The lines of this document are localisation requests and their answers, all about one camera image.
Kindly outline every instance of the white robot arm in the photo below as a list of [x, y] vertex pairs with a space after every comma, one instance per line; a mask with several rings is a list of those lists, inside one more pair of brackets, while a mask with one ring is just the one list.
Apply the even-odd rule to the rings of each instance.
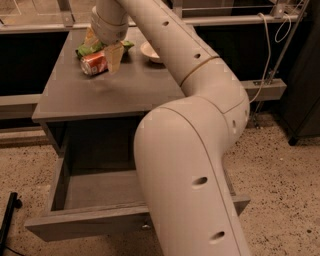
[[250, 255], [222, 168], [248, 121], [245, 90], [160, 0], [97, 0], [98, 38], [124, 39], [127, 13], [186, 95], [148, 113], [135, 135], [137, 172], [164, 255]]

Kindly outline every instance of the black chair leg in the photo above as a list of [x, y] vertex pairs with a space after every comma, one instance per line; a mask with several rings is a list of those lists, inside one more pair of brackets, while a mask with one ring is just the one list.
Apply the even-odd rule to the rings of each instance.
[[21, 200], [17, 199], [17, 197], [18, 197], [18, 193], [11, 192], [9, 201], [7, 204], [7, 209], [2, 221], [1, 230], [0, 230], [0, 256], [3, 255], [3, 251], [5, 249], [5, 244], [6, 244], [10, 223], [13, 215], [13, 210], [14, 208], [21, 208], [22, 206]]

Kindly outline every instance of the floor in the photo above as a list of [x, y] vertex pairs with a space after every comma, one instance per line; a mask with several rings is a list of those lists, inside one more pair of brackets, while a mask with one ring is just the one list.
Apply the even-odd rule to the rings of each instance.
[[[236, 193], [251, 197], [240, 220], [252, 255], [320, 255], [320, 139], [303, 139], [291, 147], [273, 117], [261, 117], [261, 129], [249, 123], [224, 158]], [[27, 231], [24, 222], [44, 209], [57, 159], [42, 131], [34, 133], [39, 136], [19, 147], [7, 137], [14, 142], [30, 134], [0, 136], [0, 216], [11, 191], [23, 202], [14, 212], [8, 247], [29, 256], [162, 255], [153, 230], [50, 243]], [[5, 250], [4, 256], [10, 255]]]

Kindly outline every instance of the drawer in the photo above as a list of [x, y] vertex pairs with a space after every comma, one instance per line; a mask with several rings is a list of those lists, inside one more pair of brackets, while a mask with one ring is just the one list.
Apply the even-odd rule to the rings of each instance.
[[151, 225], [134, 166], [139, 122], [139, 117], [68, 122], [46, 209], [25, 227], [44, 241], [56, 241]]

